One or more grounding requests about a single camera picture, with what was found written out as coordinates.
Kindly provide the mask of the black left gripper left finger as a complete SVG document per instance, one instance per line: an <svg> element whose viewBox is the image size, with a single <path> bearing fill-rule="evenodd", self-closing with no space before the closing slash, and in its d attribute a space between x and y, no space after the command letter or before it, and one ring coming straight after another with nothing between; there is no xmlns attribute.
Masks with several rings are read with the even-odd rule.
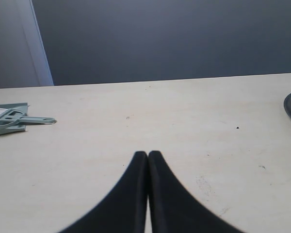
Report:
<svg viewBox="0 0 291 233"><path fill-rule="evenodd" d="M143 233L147 210L147 154L135 152L126 171L91 211L63 233Z"/></svg>

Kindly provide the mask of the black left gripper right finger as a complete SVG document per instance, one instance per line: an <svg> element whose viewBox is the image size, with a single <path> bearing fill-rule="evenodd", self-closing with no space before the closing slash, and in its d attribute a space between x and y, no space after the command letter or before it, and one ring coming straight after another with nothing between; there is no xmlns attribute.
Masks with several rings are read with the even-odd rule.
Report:
<svg viewBox="0 0 291 233"><path fill-rule="evenodd" d="M239 233L198 202L179 182L160 151L151 151L149 205L154 233Z"/></svg>

